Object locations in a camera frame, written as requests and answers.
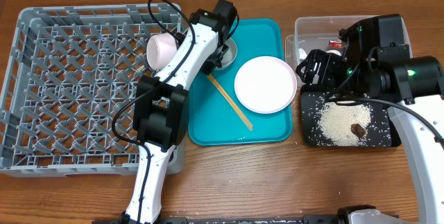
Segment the grey bowl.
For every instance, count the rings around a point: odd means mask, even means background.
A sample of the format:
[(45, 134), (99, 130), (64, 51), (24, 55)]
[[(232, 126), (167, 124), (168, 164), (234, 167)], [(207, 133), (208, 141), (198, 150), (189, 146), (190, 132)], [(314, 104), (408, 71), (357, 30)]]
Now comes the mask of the grey bowl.
[(221, 61), (221, 67), (217, 67), (216, 70), (223, 70), (228, 68), (236, 59), (237, 45), (235, 41), (232, 38), (230, 38), (225, 42), (225, 45), (228, 47), (228, 50), (223, 55)]

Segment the red snack wrapper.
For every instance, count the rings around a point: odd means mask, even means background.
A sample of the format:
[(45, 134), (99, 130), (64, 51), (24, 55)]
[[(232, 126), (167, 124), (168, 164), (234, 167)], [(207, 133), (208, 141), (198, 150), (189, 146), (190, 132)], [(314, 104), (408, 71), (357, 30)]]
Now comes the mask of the red snack wrapper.
[(329, 49), (342, 49), (345, 44), (341, 40), (330, 40), (328, 42)]

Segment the white tissue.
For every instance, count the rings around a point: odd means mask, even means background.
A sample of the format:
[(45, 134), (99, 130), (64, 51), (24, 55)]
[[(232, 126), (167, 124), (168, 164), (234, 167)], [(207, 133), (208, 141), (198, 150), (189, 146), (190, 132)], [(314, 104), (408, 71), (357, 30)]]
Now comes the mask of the white tissue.
[(307, 58), (307, 53), (302, 48), (299, 48), (298, 52), (299, 52), (299, 61), (300, 62), (304, 61)]

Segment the pile of white rice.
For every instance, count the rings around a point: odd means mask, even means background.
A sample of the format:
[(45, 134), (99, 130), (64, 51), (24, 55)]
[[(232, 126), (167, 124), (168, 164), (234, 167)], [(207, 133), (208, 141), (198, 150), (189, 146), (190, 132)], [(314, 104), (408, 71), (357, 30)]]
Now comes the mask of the pile of white rice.
[[(371, 122), (371, 106), (355, 105), (340, 106), (326, 103), (320, 109), (317, 129), (320, 136), (326, 138), (329, 146), (361, 146), (364, 145), (367, 127)], [(350, 131), (350, 126), (358, 123), (366, 130), (363, 139), (359, 139)]]

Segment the pink bowl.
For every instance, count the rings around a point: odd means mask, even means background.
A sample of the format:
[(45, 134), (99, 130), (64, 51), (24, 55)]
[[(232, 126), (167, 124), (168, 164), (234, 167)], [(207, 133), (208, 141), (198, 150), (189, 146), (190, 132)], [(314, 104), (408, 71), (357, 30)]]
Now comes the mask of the pink bowl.
[(168, 33), (161, 33), (150, 37), (146, 46), (148, 65), (153, 70), (165, 68), (177, 51), (176, 40)]

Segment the brown food scrap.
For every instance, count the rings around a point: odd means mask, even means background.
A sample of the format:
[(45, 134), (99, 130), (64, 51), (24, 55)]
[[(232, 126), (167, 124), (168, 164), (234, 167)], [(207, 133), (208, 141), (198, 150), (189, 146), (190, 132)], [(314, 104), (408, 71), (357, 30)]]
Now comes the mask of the brown food scrap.
[(350, 131), (356, 135), (359, 139), (363, 139), (366, 135), (366, 130), (359, 125), (358, 123), (354, 123), (350, 126)]

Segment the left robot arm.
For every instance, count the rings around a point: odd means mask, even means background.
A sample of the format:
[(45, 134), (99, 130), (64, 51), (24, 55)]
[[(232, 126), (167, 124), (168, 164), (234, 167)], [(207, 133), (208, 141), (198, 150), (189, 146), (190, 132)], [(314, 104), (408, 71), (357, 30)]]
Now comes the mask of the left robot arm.
[(189, 88), (198, 72), (210, 74), (221, 66), (239, 14), (233, 3), (218, 0), (213, 10), (199, 9), (183, 19), (188, 25), (184, 33), (167, 32), (177, 48), (174, 55), (164, 59), (154, 54), (149, 66), (156, 74), (139, 79), (136, 97), (112, 120), (116, 126), (120, 115), (133, 107), (137, 136), (129, 143), (139, 149), (139, 166), (133, 196), (120, 223), (155, 223), (160, 217), (166, 171), (187, 131)]

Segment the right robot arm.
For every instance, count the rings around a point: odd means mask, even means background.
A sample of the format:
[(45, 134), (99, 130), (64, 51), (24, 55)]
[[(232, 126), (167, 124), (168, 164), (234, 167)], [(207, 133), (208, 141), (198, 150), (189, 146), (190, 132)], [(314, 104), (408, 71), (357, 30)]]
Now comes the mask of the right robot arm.
[(314, 49), (296, 67), (303, 86), (303, 123), (314, 94), (321, 104), (350, 109), (369, 104), (392, 141), (404, 146), (421, 223), (443, 222), (443, 68), (415, 58), (400, 15), (362, 19), (339, 30), (341, 54)]

